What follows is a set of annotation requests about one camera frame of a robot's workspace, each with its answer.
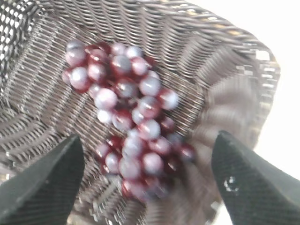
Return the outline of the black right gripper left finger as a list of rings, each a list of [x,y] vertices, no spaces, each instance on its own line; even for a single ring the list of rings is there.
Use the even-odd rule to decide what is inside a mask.
[[[83,146],[71,135],[0,186],[2,225],[64,225],[84,172]]]

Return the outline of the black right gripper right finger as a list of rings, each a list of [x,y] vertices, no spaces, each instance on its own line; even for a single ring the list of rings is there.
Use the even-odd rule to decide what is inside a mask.
[[[234,225],[298,225],[300,182],[226,131],[213,147],[211,168]]]

